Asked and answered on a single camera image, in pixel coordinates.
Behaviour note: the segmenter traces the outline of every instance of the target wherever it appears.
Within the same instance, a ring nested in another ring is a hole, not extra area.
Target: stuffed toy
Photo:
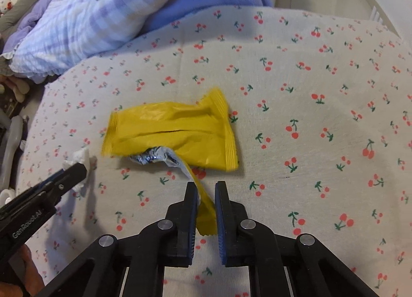
[[[3,16],[6,12],[10,11],[13,7],[12,0],[0,1],[0,16]]]
[[[21,78],[13,76],[13,74],[15,73],[10,69],[7,60],[0,56],[0,84],[9,87],[13,91],[16,101],[23,103],[30,86]]]

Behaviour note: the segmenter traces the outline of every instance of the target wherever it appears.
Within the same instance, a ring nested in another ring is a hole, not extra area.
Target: white tissue
[[[63,169],[66,170],[67,168],[71,167],[77,162],[83,164],[86,167],[87,173],[86,173],[86,178],[82,182],[76,184],[73,187],[73,190],[75,192],[79,192],[87,184],[87,179],[89,177],[89,171],[90,171],[90,158],[89,158],[88,148],[84,147],[81,150],[75,151],[73,153],[73,158],[71,160],[64,160]]]

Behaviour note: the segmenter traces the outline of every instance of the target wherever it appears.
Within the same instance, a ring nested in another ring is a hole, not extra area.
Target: bed
[[[28,242],[49,282],[104,233],[139,233],[183,199],[186,178],[100,155],[110,113],[196,103],[218,86],[240,168],[218,180],[275,233],[311,233],[379,296],[412,290],[412,53],[385,27],[309,12],[219,6],[82,61],[45,94],[18,192],[88,147],[89,184],[64,196]],[[246,269],[225,269],[216,236],[196,235],[193,265],[166,269],[164,295],[248,296]]]

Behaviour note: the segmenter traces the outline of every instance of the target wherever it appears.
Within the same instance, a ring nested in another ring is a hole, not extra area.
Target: gray plastic object
[[[23,132],[23,118],[14,116],[11,120],[0,110],[0,124],[7,129],[0,144],[0,191],[9,188],[14,153],[20,145]]]

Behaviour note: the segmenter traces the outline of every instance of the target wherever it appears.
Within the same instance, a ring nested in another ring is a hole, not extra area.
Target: metal pivot screw
[[[305,246],[312,246],[315,243],[315,238],[313,235],[304,234],[300,236],[299,241]]]
[[[99,239],[99,245],[102,247],[108,247],[111,246],[114,243],[114,239],[111,235],[103,235],[103,237],[101,237]]]
[[[160,229],[170,229],[173,226],[173,222],[169,219],[163,219],[157,223],[157,227]]]
[[[252,219],[245,219],[240,222],[240,226],[244,229],[254,229],[256,227],[256,223]]]

